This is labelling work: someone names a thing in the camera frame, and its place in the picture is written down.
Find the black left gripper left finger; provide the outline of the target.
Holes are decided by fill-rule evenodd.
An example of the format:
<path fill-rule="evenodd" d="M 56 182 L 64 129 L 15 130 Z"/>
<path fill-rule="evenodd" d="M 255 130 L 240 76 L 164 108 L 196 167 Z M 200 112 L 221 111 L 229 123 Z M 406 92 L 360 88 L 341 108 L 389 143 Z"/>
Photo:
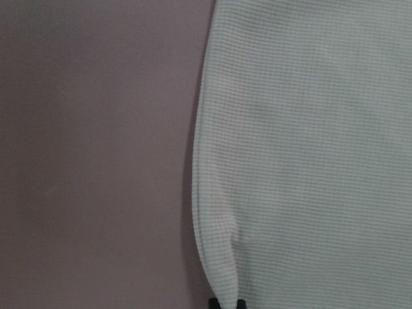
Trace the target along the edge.
<path fill-rule="evenodd" d="M 208 309 L 218 309 L 218 299 L 210 298 L 208 300 Z"/>

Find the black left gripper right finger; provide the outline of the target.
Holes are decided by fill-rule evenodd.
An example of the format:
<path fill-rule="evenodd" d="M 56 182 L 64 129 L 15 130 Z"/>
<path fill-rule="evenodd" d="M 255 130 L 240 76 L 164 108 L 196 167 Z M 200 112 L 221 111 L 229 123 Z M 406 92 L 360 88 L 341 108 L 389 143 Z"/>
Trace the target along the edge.
<path fill-rule="evenodd" d="M 238 299 L 236 303 L 236 309 L 245 309 L 245 300 Z"/>

